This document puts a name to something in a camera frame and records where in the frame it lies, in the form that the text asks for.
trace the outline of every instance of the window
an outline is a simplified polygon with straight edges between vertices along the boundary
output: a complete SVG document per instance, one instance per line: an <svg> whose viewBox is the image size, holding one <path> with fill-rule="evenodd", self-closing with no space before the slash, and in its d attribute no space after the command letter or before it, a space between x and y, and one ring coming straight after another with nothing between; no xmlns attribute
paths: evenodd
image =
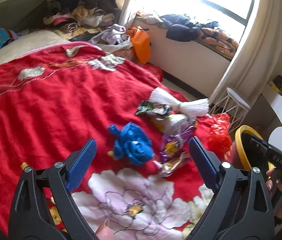
<svg viewBox="0 0 282 240"><path fill-rule="evenodd" d="M222 29L240 41L248 23L254 0L142 0L145 10L165 14L188 14L193 22L219 22Z"/></svg>

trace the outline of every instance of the baseboard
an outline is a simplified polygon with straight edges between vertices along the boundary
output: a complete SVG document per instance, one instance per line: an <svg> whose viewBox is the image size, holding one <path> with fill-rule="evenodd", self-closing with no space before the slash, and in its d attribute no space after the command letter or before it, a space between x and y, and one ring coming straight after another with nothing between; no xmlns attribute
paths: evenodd
<svg viewBox="0 0 282 240"><path fill-rule="evenodd" d="M203 93L199 92L192 86L188 85L187 83L181 81L179 78L176 78L175 76L172 76L168 72L163 70L163 77L170 81L171 83L177 85L178 87L182 88L184 91L188 92L190 95L194 96L197 99L203 99L207 98Z"/></svg>

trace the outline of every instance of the floor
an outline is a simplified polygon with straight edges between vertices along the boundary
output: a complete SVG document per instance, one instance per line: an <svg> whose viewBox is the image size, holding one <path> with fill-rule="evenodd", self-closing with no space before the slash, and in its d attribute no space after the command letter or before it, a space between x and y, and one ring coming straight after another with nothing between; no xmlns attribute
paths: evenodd
<svg viewBox="0 0 282 240"><path fill-rule="evenodd" d="M189 101L197 100L193 95L190 95L188 92L185 92L183 89L181 89L180 87L178 87L177 85L171 83L166 79L163 79L162 84L172 90L182 93Z"/></svg>

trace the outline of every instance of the white curtain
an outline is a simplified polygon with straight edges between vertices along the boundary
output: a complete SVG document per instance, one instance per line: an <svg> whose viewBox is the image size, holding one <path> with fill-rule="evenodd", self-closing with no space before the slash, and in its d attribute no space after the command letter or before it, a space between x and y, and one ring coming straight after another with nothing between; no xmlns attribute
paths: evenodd
<svg viewBox="0 0 282 240"><path fill-rule="evenodd" d="M255 0L237 53L209 98L213 103L226 87L235 87L254 104L282 49L282 0Z"/></svg>
<svg viewBox="0 0 282 240"><path fill-rule="evenodd" d="M116 4L122 10L119 25L126 28L131 27L136 12L139 9L137 0L116 0Z"/></svg>

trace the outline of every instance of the yellow flower center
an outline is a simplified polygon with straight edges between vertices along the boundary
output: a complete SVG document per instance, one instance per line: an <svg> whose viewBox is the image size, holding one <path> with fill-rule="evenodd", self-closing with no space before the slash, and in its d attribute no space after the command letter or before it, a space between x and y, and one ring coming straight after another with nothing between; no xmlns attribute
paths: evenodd
<svg viewBox="0 0 282 240"><path fill-rule="evenodd" d="M132 204L127 207L127 214L133 219L136 218L136 215L143 211L143 205L140 203Z"/></svg>

